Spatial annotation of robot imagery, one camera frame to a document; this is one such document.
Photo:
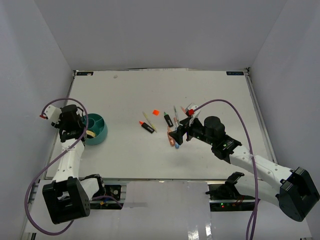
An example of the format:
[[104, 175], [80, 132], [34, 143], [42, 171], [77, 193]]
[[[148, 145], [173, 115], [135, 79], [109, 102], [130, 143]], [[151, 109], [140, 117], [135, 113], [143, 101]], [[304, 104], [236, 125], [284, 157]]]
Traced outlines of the clear yellow gel pen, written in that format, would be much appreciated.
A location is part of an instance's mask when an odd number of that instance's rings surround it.
[[153, 123], [151, 122], [151, 120], [149, 119], [148, 115], [147, 115], [144, 111], [142, 111], [142, 114], [144, 115], [144, 117], [145, 117], [145, 119], [147, 120], [147, 122], [149, 123], [149, 125], [150, 125], [150, 126], [154, 129], [154, 131], [157, 133], [158, 131], [157, 131], [156, 127], [153, 125]]

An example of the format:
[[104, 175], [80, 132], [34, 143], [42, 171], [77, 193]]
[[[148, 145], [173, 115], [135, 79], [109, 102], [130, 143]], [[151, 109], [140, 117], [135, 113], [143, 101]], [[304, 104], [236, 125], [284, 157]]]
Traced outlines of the right black logo sticker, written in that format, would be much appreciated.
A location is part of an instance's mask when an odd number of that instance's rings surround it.
[[226, 71], [227, 76], [243, 76], [243, 71]]

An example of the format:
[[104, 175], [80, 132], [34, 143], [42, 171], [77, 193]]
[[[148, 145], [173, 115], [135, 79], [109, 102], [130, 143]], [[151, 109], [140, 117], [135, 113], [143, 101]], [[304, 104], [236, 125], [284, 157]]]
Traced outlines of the black highlighter orange cap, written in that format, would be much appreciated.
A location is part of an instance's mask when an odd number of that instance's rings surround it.
[[149, 133], [153, 134], [155, 132], [155, 130], [149, 126], [147, 123], [143, 122], [143, 121], [139, 121], [141, 127], [145, 130], [147, 130]]

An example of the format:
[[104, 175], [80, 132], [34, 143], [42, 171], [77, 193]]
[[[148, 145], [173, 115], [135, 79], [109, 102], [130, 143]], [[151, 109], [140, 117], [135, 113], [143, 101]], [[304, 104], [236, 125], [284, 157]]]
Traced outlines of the right aluminium table rail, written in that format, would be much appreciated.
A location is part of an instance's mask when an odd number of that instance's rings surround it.
[[244, 69], [244, 75], [245, 75], [247, 86], [248, 86], [250, 96], [251, 96], [251, 99], [253, 102], [254, 110], [255, 110], [255, 113], [256, 113], [256, 116], [258, 119], [258, 124], [259, 124], [260, 131], [262, 134], [263, 142], [264, 142], [264, 145], [266, 148], [266, 153], [268, 155], [269, 160], [271, 160], [272, 162], [277, 164], [278, 161], [277, 161], [277, 158], [276, 158], [276, 155], [275, 155], [275, 152], [274, 152], [274, 149], [273, 149], [266, 125], [265, 125], [265, 121], [262, 116], [260, 106], [258, 104], [258, 99], [256, 97], [255, 90], [254, 90], [253, 81], [251, 78], [251, 68], [250, 67], [246, 67]]

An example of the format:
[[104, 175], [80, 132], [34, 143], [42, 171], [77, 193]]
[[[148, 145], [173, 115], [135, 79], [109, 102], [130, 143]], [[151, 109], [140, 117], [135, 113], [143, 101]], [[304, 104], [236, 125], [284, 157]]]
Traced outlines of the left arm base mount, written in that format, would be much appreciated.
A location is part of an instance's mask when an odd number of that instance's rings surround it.
[[121, 210], [123, 208], [127, 187], [111, 184], [104, 186], [104, 197], [96, 194], [90, 202], [91, 210]]

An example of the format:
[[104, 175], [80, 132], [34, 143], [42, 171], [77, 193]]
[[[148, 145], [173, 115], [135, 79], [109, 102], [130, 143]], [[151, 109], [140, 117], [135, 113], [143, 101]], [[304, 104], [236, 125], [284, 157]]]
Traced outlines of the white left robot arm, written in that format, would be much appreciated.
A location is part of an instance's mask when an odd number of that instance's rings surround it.
[[90, 201], [105, 196], [106, 187], [99, 174], [79, 178], [80, 163], [86, 146], [91, 120], [75, 104], [65, 107], [49, 105], [44, 116], [58, 129], [61, 157], [51, 183], [43, 186], [42, 195], [54, 224], [89, 216]]

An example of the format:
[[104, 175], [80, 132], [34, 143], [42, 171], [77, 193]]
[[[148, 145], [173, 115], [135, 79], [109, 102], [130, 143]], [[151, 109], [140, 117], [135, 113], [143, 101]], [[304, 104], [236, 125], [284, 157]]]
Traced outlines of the black highlighter green cap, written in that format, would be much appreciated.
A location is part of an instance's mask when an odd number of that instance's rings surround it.
[[173, 121], [171, 120], [169, 114], [167, 114], [166, 112], [163, 113], [164, 119], [167, 123], [167, 125], [171, 128], [174, 126]]

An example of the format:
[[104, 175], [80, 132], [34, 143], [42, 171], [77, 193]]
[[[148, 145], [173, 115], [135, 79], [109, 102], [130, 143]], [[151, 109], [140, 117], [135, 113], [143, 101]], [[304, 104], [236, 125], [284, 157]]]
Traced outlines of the aluminium table rail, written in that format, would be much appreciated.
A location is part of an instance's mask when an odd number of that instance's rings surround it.
[[[72, 80], [70, 83], [68, 83], [68, 92], [66, 93], [66, 96], [64, 98], [60, 97], [59, 99], [55, 99], [55, 100], [50, 101], [49, 103], [46, 103], [46, 105], [43, 107], [43, 110], [41, 110], [42, 112], [41, 112], [40, 117], [41, 116], [43, 117], [42, 114], [43, 114], [44, 109], [46, 107], [48, 107], [50, 104], [55, 103], [55, 102], [59, 102], [59, 101], [64, 101], [63, 104], [66, 104], [66, 102], [68, 101], [67, 97], [70, 96], [70, 91], [73, 86], [73, 82], [74, 82], [77, 71], [78, 70], [72, 70]], [[38, 192], [40, 191], [40, 190], [34, 190], [35, 185], [38, 184], [39, 180], [45, 179], [45, 175], [47, 174], [48, 168], [56, 162], [56, 160], [53, 160], [53, 162], [51, 162], [51, 157], [53, 155], [56, 140], [58, 139], [58, 130], [54, 130], [53, 133], [54, 133], [54, 135], [50, 136], [50, 137], [49, 137], [49, 134], [45, 135], [45, 137], [46, 137], [45, 140], [51, 141], [51, 142], [49, 142], [50, 143], [49, 152], [47, 153], [47, 155], [45, 157], [42, 157], [42, 155], [40, 156], [41, 160], [44, 161], [44, 163], [42, 164], [43, 166], [41, 166], [41, 169], [39, 171], [38, 170], [36, 171], [36, 174], [33, 176], [31, 182], [29, 183], [29, 185], [27, 187], [26, 193], [25, 193], [23, 206], [24, 206], [24, 212], [25, 212], [26, 218], [25, 218], [25, 221], [24, 221], [24, 224], [22, 227], [22, 233], [20, 234], [19, 240], [34, 240], [35, 239], [34, 236], [36, 235], [36, 232], [31, 232], [31, 233], [26, 232], [26, 226], [28, 225], [28, 223], [30, 223], [35, 228], [35, 230], [39, 230], [41, 233], [50, 233], [47, 230], [42, 229], [41, 227], [39, 227], [37, 225], [37, 223], [33, 220], [32, 216], [31, 216], [30, 209], [31, 209], [33, 201], [34, 201], [34, 200], [32, 200], [32, 198], [35, 195], [33, 193], [33, 191], [35, 191], [35, 193], [37, 193], [37, 191]], [[61, 232], [53, 233], [53, 235], [50, 233], [49, 235], [50, 236], [51, 235], [52, 236], [60, 235], [60, 234], [64, 233], [70, 227], [71, 224], [72, 224], [72, 222], [68, 223], [68, 225], [63, 230], [61, 230]]]
[[264, 145], [266, 148], [266, 153], [268, 155], [269, 160], [271, 160], [272, 162], [277, 164], [278, 161], [277, 161], [277, 158], [276, 158], [276, 155], [275, 155], [275, 152], [274, 152], [274, 149], [273, 149], [266, 125], [265, 125], [265, 121], [262, 116], [260, 106], [258, 104], [258, 99], [256, 97], [255, 90], [254, 90], [253, 81], [251, 78], [251, 68], [250, 67], [246, 67], [244, 69], [244, 75], [245, 75], [247, 86], [248, 86], [250, 96], [251, 96], [251, 99], [253, 102], [254, 110], [255, 110], [255, 113], [256, 113], [256, 116], [258, 119], [258, 124], [259, 124], [260, 131], [262, 134], [263, 142], [264, 142]]

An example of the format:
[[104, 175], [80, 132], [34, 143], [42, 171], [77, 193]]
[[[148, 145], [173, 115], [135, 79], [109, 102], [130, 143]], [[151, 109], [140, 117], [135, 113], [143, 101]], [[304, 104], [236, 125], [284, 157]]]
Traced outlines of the left aluminium table rail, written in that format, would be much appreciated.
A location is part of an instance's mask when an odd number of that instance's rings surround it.
[[[44, 109], [46, 107], [48, 107], [50, 104], [55, 103], [55, 102], [59, 102], [59, 101], [64, 101], [63, 104], [66, 104], [66, 102], [68, 101], [67, 97], [70, 96], [70, 91], [73, 86], [73, 82], [74, 82], [77, 71], [78, 70], [72, 70], [72, 80], [70, 83], [68, 83], [68, 92], [66, 93], [66, 96], [64, 98], [60, 97], [59, 99], [55, 99], [55, 100], [50, 101], [49, 103], [46, 103], [46, 105], [43, 107], [43, 110], [41, 110], [42, 112], [41, 112], [40, 117], [41, 116], [43, 117], [42, 114], [43, 114]], [[36, 171], [36, 174], [33, 176], [31, 182], [29, 183], [29, 185], [27, 187], [26, 193], [25, 193], [23, 206], [24, 206], [24, 212], [25, 212], [26, 218], [25, 218], [25, 221], [24, 221], [24, 224], [22, 227], [22, 233], [20, 234], [19, 240], [34, 240], [35, 239], [34, 236], [36, 235], [36, 232], [31, 232], [31, 233], [26, 232], [26, 226], [28, 225], [28, 223], [30, 223], [35, 228], [35, 230], [39, 230], [41, 233], [50, 233], [47, 230], [42, 229], [41, 227], [39, 227], [37, 225], [37, 223], [33, 220], [32, 216], [31, 216], [30, 209], [31, 209], [33, 201], [34, 201], [34, 200], [32, 200], [32, 198], [35, 195], [33, 193], [33, 191], [35, 191], [35, 193], [37, 193], [37, 191], [38, 192], [40, 191], [40, 190], [34, 190], [35, 185], [38, 184], [39, 180], [45, 179], [45, 175], [47, 174], [48, 168], [56, 162], [56, 160], [53, 160], [53, 162], [51, 162], [51, 157], [53, 155], [56, 140], [58, 139], [58, 130], [54, 130], [53, 133], [54, 133], [54, 135], [50, 136], [50, 137], [49, 137], [49, 134], [45, 135], [45, 137], [46, 137], [45, 140], [51, 141], [51, 142], [49, 142], [50, 143], [49, 152], [47, 153], [47, 155], [45, 157], [42, 157], [42, 155], [40, 156], [41, 160], [44, 161], [44, 163], [42, 164], [43, 166], [41, 166], [41, 169], [39, 171], [38, 170]], [[53, 233], [53, 235], [50, 233], [49, 235], [50, 236], [51, 235], [52, 236], [60, 235], [60, 234], [64, 233], [70, 227], [71, 224], [72, 224], [72, 222], [68, 223], [68, 225], [63, 230], [61, 230], [61, 232]]]

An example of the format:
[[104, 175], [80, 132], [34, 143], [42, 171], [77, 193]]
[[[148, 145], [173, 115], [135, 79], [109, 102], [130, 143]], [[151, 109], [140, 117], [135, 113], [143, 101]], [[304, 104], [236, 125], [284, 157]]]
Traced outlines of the clear green gel pen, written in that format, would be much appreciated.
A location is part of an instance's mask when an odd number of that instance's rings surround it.
[[175, 105], [173, 106], [173, 110], [174, 110], [175, 118], [176, 118], [177, 122], [179, 122], [179, 115], [178, 115], [178, 111], [177, 111], [177, 108]]

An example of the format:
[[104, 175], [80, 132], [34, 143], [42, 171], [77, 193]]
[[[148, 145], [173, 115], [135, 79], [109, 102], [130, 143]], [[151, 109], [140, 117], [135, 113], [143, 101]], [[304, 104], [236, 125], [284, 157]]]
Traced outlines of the orange translucent cap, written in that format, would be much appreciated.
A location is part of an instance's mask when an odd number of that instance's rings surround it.
[[155, 109], [152, 113], [153, 113], [154, 115], [158, 116], [160, 112]]

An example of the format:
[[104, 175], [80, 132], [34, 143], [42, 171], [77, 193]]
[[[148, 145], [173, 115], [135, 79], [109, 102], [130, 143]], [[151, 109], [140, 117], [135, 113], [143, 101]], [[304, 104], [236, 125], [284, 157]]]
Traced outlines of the orange transparent highlighter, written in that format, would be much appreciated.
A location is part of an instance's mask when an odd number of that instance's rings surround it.
[[169, 133], [171, 133], [172, 130], [171, 128], [168, 126], [167, 127], [167, 137], [168, 137], [168, 140], [169, 140], [169, 144], [171, 147], [174, 147], [175, 146], [175, 140], [169, 135]]

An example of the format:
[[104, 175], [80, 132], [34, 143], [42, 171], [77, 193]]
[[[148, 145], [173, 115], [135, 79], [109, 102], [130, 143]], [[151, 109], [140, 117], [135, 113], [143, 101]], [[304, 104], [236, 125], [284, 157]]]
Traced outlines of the black logo sticker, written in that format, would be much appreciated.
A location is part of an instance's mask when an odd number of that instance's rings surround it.
[[226, 71], [227, 76], [243, 76], [243, 71]]
[[92, 76], [94, 74], [93, 71], [77, 71], [77, 76]]

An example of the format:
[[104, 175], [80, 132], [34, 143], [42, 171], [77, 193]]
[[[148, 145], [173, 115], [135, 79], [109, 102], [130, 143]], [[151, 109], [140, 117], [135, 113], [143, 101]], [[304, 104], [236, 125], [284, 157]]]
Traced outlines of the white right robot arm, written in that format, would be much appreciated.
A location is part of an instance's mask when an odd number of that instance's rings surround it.
[[251, 154], [241, 142], [226, 134], [225, 126], [216, 116], [207, 117], [203, 123], [198, 118], [187, 117], [169, 136], [179, 145], [184, 136], [187, 141], [193, 138], [202, 141], [211, 146], [218, 159], [252, 173], [252, 178], [242, 172], [235, 172], [227, 178], [225, 192], [233, 200], [242, 195], [258, 198], [278, 206], [296, 222], [302, 222], [320, 200], [307, 170], [302, 167], [293, 170]]

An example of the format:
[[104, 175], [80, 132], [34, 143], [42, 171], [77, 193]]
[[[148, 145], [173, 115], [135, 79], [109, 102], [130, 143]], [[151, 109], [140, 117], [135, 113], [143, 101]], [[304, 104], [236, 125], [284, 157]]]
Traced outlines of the pink and white pen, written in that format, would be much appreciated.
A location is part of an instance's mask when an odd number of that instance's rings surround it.
[[177, 128], [179, 127], [178, 120], [176, 117], [174, 117], [173, 120], [174, 120], [175, 130], [177, 130]]

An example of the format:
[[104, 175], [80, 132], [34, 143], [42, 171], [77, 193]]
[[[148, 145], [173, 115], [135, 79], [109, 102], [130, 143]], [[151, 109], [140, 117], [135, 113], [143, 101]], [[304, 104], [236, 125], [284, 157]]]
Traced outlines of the left black logo sticker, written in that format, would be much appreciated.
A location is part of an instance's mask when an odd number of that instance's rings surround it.
[[77, 71], [77, 76], [92, 76], [94, 74], [93, 71]]

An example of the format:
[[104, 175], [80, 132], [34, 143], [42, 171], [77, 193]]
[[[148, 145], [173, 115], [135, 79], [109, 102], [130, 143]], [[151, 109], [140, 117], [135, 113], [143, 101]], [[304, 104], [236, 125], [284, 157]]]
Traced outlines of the clear tape roll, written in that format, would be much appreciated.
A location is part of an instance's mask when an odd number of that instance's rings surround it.
[[88, 138], [95, 138], [97, 136], [93, 131], [90, 130], [86, 131], [86, 135]]

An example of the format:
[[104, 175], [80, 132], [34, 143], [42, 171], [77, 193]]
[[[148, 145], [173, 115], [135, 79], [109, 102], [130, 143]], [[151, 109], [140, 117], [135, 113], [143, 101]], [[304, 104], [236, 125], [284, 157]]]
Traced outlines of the teal round divided organizer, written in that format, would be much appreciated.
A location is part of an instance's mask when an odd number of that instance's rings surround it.
[[108, 135], [108, 127], [103, 117], [97, 113], [88, 114], [88, 129], [87, 131], [93, 132], [95, 137], [87, 134], [85, 144], [88, 146], [99, 145], [104, 142]]

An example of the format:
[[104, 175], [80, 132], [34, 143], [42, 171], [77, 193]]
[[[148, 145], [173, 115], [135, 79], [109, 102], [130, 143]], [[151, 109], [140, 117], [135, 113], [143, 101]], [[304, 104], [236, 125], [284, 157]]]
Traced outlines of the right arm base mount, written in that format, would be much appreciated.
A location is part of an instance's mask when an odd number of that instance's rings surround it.
[[251, 195], [242, 195], [236, 189], [239, 180], [244, 180], [244, 173], [234, 172], [227, 180], [208, 184], [205, 192], [209, 197], [211, 212], [245, 212], [253, 211], [255, 199]]

